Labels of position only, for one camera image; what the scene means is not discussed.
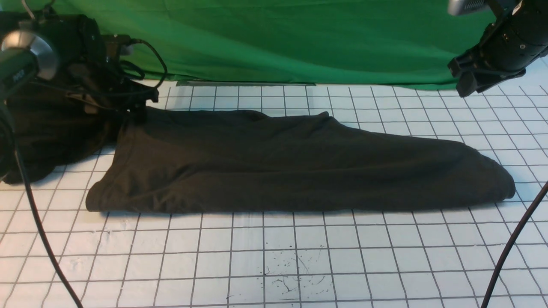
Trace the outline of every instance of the black garment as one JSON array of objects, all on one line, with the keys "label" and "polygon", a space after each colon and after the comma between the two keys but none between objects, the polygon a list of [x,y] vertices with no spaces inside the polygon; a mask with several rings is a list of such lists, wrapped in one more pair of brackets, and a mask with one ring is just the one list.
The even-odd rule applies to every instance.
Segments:
[{"label": "black garment", "polygon": [[[103,109],[87,113],[85,103],[61,91],[28,84],[7,100],[15,138],[31,181],[42,180],[57,166],[76,163],[116,141],[122,116]],[[22,182],[13,164],[3,179]]]},{"label": "black garment", "polygon": [[459,142],[365,132],[327,113],[148,112],[122,128],[89,211],[410,211],[515,193],[504,168]]}]

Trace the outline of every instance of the black t-shirt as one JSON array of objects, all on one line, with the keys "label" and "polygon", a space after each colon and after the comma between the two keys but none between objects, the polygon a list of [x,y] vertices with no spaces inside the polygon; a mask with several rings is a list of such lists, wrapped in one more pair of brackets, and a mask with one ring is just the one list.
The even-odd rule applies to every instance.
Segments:
[{"label": "black t-shirt", "polygon": [[327,113],[148,109],[125,124],[90,211],[411,211],[499,202],[510,174],[455,141],[348,128]]}]

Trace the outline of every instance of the green backdrop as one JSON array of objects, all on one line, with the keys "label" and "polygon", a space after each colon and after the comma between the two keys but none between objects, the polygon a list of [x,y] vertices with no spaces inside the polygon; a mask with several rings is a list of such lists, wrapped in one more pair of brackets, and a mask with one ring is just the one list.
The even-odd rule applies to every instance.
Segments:
[{"label": "green backdrop", "polygon": [[[38,9],[45,0],[28,3]],[[22,11],[19,0],[0,4]],[[58,0],[54,8],[149,41],[172,80],[426,89],[453,87],[447,63],[494,21],[490,12],[450,16],[447,0]],[[131,61],[162,71],[146,47]]]}]

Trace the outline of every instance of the black cable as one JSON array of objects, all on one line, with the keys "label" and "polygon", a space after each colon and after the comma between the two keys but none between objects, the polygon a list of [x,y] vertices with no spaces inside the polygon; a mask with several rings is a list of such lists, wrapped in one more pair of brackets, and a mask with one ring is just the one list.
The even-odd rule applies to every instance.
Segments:
[{"label": "black cable", "polygon": [[36,201],[34,200],[34,196],[32,195],[32,189],[30,180],[28,178],[27,170],[25,168],[25,164],[23,163],[23,158],[21,156],[21,153],[19,152],[19,147],[17,145],[17,142],[15,141],[15,160],[17,161],[17,166],[19,167],[19,172],[21,173],[21,178],[23,179],[23,183],[25,185],[25,191],[27,193],[28,203],[30,204],[32,216],[34,217],[36,228],[38,228],[38,234],[40,234],[40,238],[42,239],[42,243],[44,244],[45,251],[48,254],[49,260],[52,262],[53,268],[55,268],[55,272],[57,273],[57,276],[59,276],[59,279],[61,279],[61,282],[67,289],[67,291],[70,293],[70,296],[72,297],[72,300],[74,300],[76,306],[78,308],[83,308],[82,302],[80,302],[80,298],[76,295],[72,287],[70,286],[67,278],[61,271],[61,267],[59,266],[59,263],[57,262],[55,255],[53,254],[52,247],[49,244],[48,238],[45,236],[44,227],[42,226],[42,222],[40,220],[40,214],[38,213],[38,208],[36,207]]},{"label": "black cable", "polygon": [[21,0],[21,4],[23,4],[23,7],[25,8],[25,11],[27,11],[29,17],[32,20],[36,20],[36,17],[34,15],[34,13],[32,12],[31,8],[28,7],[27,1],[26,0]]},{"label": "black cable", "polygon": [[487,305],[489,304],[489,300],[491,299],[491,295],[493,294],[493,290],[495,289],[496,281],[499,279],[500,271],[503,269],[504,261],[506,261],[506,258],[510,254],[510,250],[516,243],[517,237],[520,235],[521,231],[525,227],[525,224],[531,218],[531,216],[533,216],[533,212],[539,206],[540,202],[544,199],[547,192],[548,192],[548,182],[544,184],[543,188],[540,190],[539,194],[536,196],[533,203],[531,203],[531,205],[529,206],[525,214],[523,214],[523,217],[521,217],[521,220],[517,224],[516,229],[514,230],[514,232],[510,236],[510,239],[506,243],[503,253],[500,254],[499,261],[497,262],[495,266],[495,270],[493,271],[493,275],[491,276],[491,281],[489,282],[489,286],[487,287],[487,291],[485,292],[485,297],[483,298],[483,303],[481,304],[481,308],[487,308]]},{"label": "black cable", "polygon": [[77,93],[77,94],[87,94],[87,95],[92,95],[92,96],[93,95],[95,95],[95,96],[104,96],[104,97],[120,97],[120,96],[128,96],[128,95],[145,94],[145,93],[148,93],[148,92],[152,91],[153,89],[154,90],[158,89],[162,85],[162,83],[164,83],[165,79],[168,76],[168,67],[165,65],[165,62],[162,59],[162,57],[160,56],[160,54],[158,54],[158,51],[156,51],[156,49],[149,42],[143,41],[142,39],[132,39],[131,45],[133,45],[133,44],[143,44],[143,45],[147,46],[152,51],[152,53],[154,53],[154,55],[156,56],[156,58],[158,59],[158,61],[162,65],[162,68],[164,69],[164,74],[162,75],[162,78],[160,78],[158,83],[152,89],[148,89],[148,90],[144,90],[144,91],[137,91],[137,92],[105,93],[105,92],[97,92],[97,91],[93,91],[93,90],[78,90],[78,89],[65,88],[65,87],[50,84],[50,83],[47,83],[47,82],[42,82],[40,80],[33,80],[30,83],[41,85],[43,87],[50,88],[50,89],[55,89],[55,90],[59,90],[59,91],[65,91],[65,92],[71,92],[71,93]]}]

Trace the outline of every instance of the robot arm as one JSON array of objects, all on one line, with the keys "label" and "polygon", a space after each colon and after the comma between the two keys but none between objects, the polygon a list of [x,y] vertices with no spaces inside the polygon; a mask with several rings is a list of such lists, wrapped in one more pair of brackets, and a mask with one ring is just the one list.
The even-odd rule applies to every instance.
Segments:
[{"label": "robot arm", "polygon": [[525,75],[526,67],[548,54],[548,0],[450,0],[449,13],[464,15],[490,8],[496,22],[480,42],[448,65],[461,97],[481,93]]}]

